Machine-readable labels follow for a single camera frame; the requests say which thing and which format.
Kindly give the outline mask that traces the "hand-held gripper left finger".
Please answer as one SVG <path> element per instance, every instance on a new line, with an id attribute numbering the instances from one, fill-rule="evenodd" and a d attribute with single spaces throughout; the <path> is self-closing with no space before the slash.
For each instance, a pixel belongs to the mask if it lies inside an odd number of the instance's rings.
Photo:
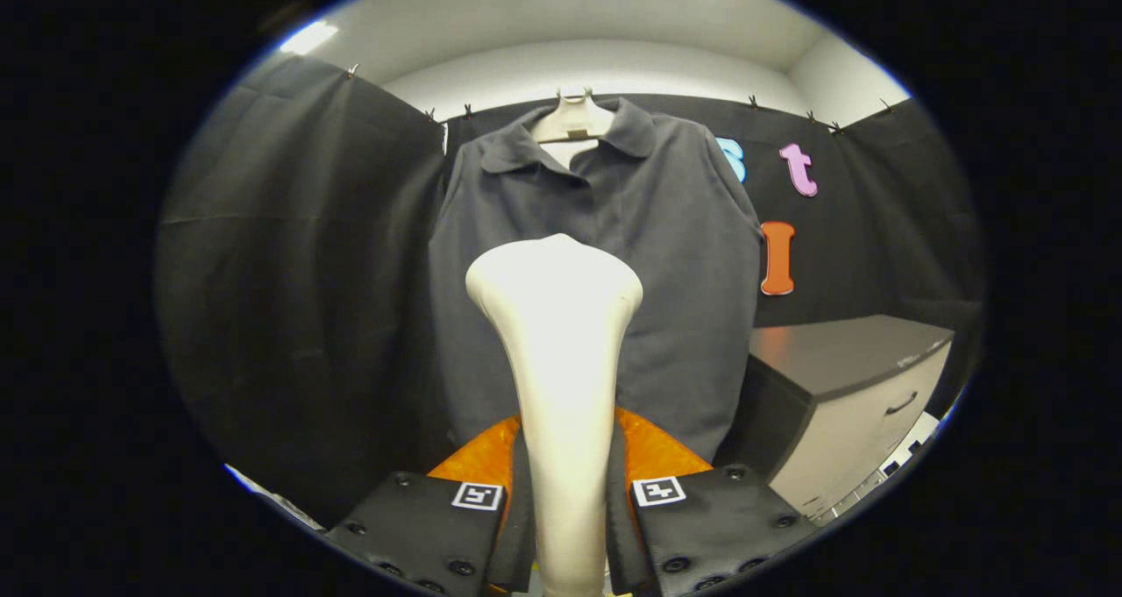
<path id="1" fill-rule="evenodd" d="M 536 518 L 518 416 L 427 474 L 392 472 L 325 534 L 386 596 L 511 596 L 528 589 Z"/>

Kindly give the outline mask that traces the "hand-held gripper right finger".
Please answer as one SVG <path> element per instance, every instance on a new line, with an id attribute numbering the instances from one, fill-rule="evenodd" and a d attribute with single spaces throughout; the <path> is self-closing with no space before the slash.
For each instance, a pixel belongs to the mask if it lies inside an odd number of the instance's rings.
<path id="1" fill-rule="evenodd" d="M 645 417 L 614 410 L 607 462 L 613 593 L 726 593 L 787 561 L 816 533 L 749 466 L 712 466 Z"/>

